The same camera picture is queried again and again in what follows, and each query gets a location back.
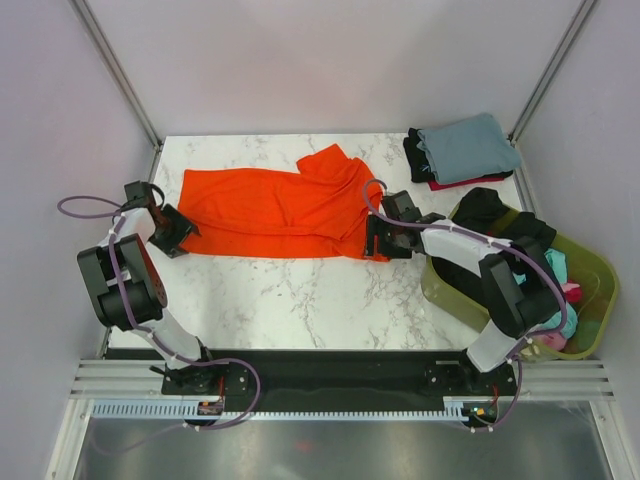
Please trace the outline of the orange t shirt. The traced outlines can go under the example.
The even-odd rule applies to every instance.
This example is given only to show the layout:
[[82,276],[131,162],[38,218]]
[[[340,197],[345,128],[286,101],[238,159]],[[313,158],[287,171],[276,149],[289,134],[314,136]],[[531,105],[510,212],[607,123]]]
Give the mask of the orange t shirt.
[[274,259],[365,256],[369,209],[382,189],[359,158],[333,144],[295,172],[187,170],[178,210],[198,228],[192,254]]

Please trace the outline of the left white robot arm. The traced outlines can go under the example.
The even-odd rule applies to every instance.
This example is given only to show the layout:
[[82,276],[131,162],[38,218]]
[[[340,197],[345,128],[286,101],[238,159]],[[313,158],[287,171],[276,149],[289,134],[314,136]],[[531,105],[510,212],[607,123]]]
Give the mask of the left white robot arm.
[[185,382],[196,392],[211,392],[220,371],[197,336],[168,312],[165,286],[147,250],[151,245],[170,259],[181,257],[199,228],[152,183],[132,182],[124,191],[124,204],[107,215],[112,225],[106,237],[77,255],[96,317],[107,328],[144,339],[168,369],[186,368]]

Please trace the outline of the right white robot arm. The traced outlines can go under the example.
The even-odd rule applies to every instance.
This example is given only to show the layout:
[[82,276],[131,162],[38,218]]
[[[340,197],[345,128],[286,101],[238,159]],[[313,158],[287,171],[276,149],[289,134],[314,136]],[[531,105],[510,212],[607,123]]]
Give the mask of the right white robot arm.
[[443,258],[470,272],[480,282],[489,321],[465,350],[468,362],[458,368],[458,381],[467,392],[483,392],[494,381],[494,371],[511,363],[532,337],[546,335],[540,326],[561,314],[556,329],[567,320],[566,299],[542,251],[530,238],[496,239],[464,228],[439,214],[416,222],[389,218],[369,199],[364,200],[367,225],[385,224],[402,234],[414,231],[418,252]]

